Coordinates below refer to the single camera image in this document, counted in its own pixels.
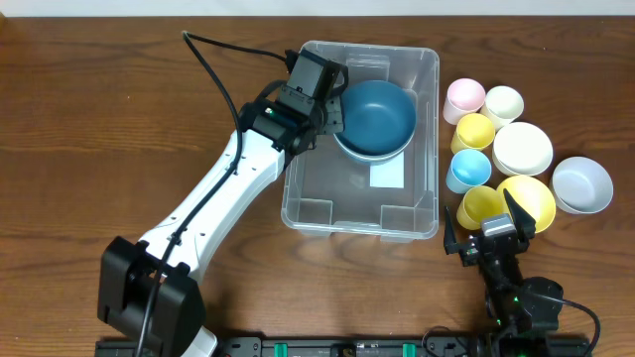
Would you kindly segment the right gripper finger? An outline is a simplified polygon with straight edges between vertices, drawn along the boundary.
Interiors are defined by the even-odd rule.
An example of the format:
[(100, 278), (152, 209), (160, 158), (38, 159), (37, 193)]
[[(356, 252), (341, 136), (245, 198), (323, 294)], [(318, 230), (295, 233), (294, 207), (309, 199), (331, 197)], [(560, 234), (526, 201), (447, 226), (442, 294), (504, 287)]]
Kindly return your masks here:
[(517, 233), (525, 240), (533, 239), (536, 234), (536, 220), (513, 198), (507, 188), (503, 189), (503, 194)]
[(457, 242), (449, 208), (444, 208), (444, 250), (447, 255), (457, 252)]

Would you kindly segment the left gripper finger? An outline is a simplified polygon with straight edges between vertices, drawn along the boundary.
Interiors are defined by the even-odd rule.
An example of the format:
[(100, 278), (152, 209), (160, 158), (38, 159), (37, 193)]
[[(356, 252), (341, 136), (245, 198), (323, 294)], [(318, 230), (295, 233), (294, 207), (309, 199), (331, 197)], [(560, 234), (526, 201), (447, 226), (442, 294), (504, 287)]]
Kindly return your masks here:
[(325, 103), (324, 133), (332, 135), (344, 130), (343, 110), (341, 97), (330, 98)]
[(347, 66), (343, 66), (341, 68), (340, 74), (342, 76), (342, 83), (337, 85), (333, 90), (332, 90), (332, 96), (333, 97), (338, 97), (340, 96), (348, 87), (348, 67)]

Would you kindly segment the yellow bowl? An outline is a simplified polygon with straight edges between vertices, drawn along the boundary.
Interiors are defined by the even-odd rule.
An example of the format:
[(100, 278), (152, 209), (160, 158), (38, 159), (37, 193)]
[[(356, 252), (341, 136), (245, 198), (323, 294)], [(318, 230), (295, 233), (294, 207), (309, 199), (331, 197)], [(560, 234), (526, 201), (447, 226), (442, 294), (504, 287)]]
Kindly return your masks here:
[(505, 189), (535, 219), (537, 233), (547, 230), (554, 222), (557, 213), (555, 198), (544, 183), (533, 177), (513, 176), (496, 188), (502, 200), (505, 200)]

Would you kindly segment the yellow cup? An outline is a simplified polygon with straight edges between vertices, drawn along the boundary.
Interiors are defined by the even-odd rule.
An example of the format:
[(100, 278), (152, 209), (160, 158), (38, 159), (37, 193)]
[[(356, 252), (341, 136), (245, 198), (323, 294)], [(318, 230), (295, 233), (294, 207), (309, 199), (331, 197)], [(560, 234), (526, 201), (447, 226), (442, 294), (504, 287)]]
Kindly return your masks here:
[(454, 154), (465, 149), (482, 151), (493, 143), (495, 135), (495, 127), (488, 117), (467, 114), (456, 125), (450, 149)]
[(480, 185), (463, 196), (456, 219), (463, 228), (477, 230), (484, 219), (502, 213), (503, 202), (499, 193), (494, 188)]

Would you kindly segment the light grey bowl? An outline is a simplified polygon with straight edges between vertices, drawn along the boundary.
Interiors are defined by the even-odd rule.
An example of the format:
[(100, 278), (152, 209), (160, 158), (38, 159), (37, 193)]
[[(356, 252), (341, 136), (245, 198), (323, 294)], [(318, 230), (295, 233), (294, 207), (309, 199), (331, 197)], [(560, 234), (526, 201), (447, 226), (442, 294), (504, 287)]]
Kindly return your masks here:
[(604, 210), (613, 198), (608, 171), (587, 157), (570, 157), (555, 168), (550, 189), (556, 206), (570, 214), (594, 214)]

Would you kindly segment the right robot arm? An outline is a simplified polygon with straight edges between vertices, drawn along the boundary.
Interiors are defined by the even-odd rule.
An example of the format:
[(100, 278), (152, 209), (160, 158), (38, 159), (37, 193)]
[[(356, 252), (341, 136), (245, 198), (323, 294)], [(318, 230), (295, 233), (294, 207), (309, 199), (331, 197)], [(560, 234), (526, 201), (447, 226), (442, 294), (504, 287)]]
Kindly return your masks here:
[(490, 316), (498, 329), (467, 339), (469, 356), (551, 356), (548, 333), (559, 328), (562, 286), (522, 276), (517, 256), (528, 250), (536, 221), (503, 191), (507, 213), (485, 219), (481, 231), (456, 241), (449, 210), (444, 211), (444, 250), (465, 267), (476, 266), (484, 280)]

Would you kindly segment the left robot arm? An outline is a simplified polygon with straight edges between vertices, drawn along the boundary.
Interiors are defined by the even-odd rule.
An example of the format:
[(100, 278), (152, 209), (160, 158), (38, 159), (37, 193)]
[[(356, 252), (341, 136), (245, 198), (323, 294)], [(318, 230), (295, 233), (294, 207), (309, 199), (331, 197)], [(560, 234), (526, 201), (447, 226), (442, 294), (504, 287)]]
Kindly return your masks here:
[(317, 136), (343, 129), (337, 78), (295, 68), (251, 102), (230, 109), (236, 126), (222, 156), (185, 200), (137, 243), (116, 237), (101, 256), (97, 316), (136, 340), (133, 355), (211, 356), (199, 284), (251, 202)]

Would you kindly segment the clear plastic storage container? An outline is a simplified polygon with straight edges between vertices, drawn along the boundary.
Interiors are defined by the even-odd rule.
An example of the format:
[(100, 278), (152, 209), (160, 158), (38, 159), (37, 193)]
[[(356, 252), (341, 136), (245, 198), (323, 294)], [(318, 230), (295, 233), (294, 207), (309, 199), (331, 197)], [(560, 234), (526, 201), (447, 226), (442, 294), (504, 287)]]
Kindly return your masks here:
[(305, 49), (348, 67), (349, 82), (385, 80), (417, 108), (414, 138), (402, 152), (403, 188), (370, 186), (370, 166), (347, 156), (333, 136), (288, 166), (281, 216), (306, 235), (378, 235), (395, 242), (425, 240), (439, 229), (440, 58), (428, 48), (308, 41)]

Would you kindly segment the small cream bowl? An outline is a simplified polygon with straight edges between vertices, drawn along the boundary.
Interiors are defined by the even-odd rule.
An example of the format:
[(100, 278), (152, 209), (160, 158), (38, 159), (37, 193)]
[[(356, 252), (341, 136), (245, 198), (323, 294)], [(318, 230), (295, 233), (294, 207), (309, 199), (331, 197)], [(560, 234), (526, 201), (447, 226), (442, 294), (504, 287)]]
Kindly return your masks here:
[(539, 175), (550, 166), (553, 156), (553, 145), (547, 134), (526, 122), (504, 126), (493, 142), (493, 163), (506, 176)]

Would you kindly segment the light blue cup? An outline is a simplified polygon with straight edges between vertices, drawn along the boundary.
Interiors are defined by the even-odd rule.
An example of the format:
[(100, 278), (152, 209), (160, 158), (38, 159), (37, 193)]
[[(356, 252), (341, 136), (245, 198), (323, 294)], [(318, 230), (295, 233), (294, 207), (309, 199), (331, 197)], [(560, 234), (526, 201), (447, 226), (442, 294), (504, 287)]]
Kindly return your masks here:
[(486, 184), (492, 165), (485, 154), (473, 149), (457, 152), (451, 158), (445, 183), (454, 193), (467, 193), (471, 188)]

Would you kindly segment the cream cup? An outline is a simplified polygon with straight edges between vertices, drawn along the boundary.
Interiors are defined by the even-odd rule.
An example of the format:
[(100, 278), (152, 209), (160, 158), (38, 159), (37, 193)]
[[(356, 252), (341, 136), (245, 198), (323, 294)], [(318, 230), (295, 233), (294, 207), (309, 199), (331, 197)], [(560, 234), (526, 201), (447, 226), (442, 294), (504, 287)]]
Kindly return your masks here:
[(499, 85), (486, 93), (480, 113), (486, 116), (498, 131), (518, 119), (524, 108), (524, 99), (516, 89)]

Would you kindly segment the pink cup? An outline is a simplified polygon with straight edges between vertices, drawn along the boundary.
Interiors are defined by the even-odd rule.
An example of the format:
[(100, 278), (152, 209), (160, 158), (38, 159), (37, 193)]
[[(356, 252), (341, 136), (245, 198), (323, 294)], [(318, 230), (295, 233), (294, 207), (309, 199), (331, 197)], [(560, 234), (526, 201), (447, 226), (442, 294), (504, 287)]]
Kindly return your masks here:
[(484, 87), (472, 78), (455, 80), (447, 89), (443, 118), (456, 125), (465, 115), (477, 112), (485, 102)]

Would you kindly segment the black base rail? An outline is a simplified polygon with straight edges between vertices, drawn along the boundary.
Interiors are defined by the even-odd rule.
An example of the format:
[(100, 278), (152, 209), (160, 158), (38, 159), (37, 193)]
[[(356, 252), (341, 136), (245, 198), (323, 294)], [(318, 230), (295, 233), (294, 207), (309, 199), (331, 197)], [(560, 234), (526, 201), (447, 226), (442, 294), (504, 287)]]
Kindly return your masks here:
[(237, 337), (213, 346), (191, 345), (186, 356), (217, 357), (423, 357), (423, 356), (590, 356), (585, 337), (548, 335), (486, 340), (457, 333), (422, 339), (260, 339)]

